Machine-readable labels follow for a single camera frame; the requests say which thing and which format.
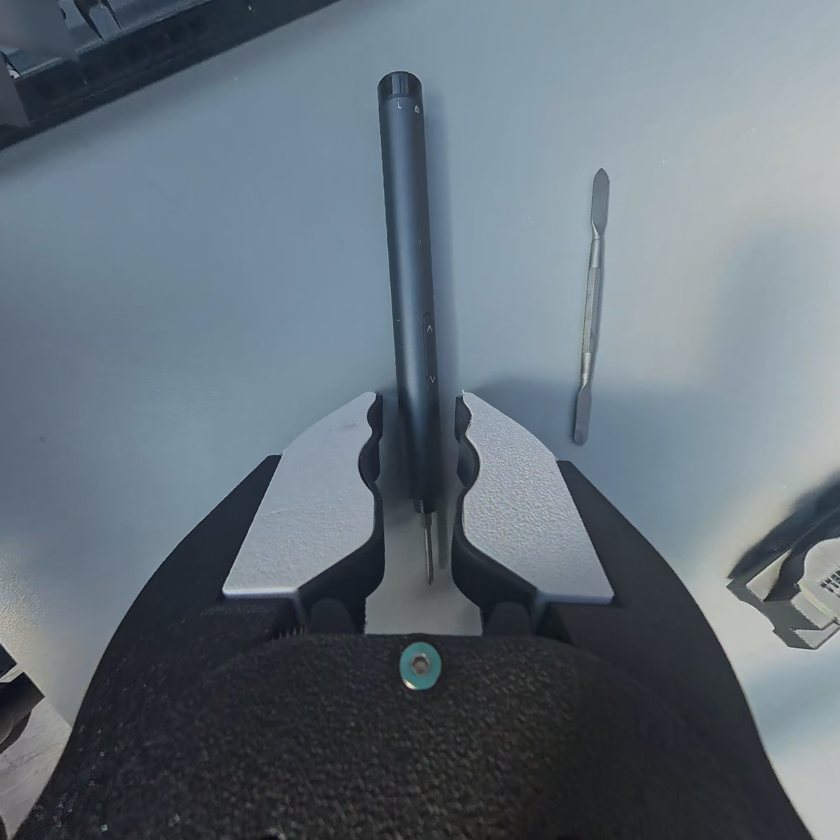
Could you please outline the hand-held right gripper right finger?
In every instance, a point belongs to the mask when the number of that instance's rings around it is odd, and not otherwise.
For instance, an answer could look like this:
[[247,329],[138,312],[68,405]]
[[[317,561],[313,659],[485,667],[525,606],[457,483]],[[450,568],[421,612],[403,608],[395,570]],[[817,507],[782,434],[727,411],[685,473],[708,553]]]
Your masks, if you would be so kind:
[[472,392],[456,402],[455,581],[475,604],[606,605],[613,588],[557,459]]

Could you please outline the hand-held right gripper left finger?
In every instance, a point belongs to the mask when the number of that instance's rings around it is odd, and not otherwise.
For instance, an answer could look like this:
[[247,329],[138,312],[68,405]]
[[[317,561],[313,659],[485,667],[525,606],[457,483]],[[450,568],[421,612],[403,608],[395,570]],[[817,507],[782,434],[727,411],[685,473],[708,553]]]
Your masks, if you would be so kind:
[[283,450],[224,582],[227,599],[311,603],[339,593],[365,599],[383,566],[364,557],[381,529],[376,478],[363,454],[378,456],[382,398],[364,392],[311,425]]

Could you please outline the metal spudger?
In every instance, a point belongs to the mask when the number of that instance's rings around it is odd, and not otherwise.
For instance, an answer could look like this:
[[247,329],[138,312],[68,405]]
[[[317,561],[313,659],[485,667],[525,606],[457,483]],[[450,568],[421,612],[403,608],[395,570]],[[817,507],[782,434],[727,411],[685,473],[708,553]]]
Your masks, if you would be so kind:
[[583,446],[589,437],[592,380],[599,340],[602,302],[604,236],[610,202],[610,179],[604,169],[595,174],[591,198],[591,251],[587,270],[581,346],[581,377],[574,408],[573,441]]

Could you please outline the black electric screwdriver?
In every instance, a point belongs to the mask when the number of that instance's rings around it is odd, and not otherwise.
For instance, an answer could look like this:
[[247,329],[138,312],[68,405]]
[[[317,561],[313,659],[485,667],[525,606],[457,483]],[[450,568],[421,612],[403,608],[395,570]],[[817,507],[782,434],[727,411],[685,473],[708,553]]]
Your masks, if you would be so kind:
[[408,495],[434,582],[433,518],[443,492],[437,328],[421,81],[406,70],[377,86],[398,415]]

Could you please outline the black laptop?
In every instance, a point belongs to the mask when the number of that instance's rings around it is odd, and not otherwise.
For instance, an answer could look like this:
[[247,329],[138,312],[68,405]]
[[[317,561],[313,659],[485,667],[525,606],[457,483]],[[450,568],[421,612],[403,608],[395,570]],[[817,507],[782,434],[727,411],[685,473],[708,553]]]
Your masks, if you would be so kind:
[[1,149],[332,4],[2,2]]

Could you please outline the white desk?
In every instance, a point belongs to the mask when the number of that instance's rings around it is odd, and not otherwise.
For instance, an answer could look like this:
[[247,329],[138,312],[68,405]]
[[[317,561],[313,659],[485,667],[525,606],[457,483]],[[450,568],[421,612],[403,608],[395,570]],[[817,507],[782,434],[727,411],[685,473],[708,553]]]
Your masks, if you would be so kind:
[[[405,496],[376,86],[426,102],[449,503],[474,392],[670,563],[815,838],[838,638],[727,588],[838,472],[838,2],[342,2],[2,153],[2,640],[68,723],[134,597],[268,455],[385,399],[379,632],[465,633]],[[589,437],[573,441],[604,169]]]

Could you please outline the grey screwdriver bit case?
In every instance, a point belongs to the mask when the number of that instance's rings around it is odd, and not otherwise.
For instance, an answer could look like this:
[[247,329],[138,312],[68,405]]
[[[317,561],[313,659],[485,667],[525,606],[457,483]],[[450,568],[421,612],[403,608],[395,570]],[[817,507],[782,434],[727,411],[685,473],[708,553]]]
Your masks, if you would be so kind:
[[839,475],[794,502],[735,563],[728,589],[789,648],[817,649],[839,629]]

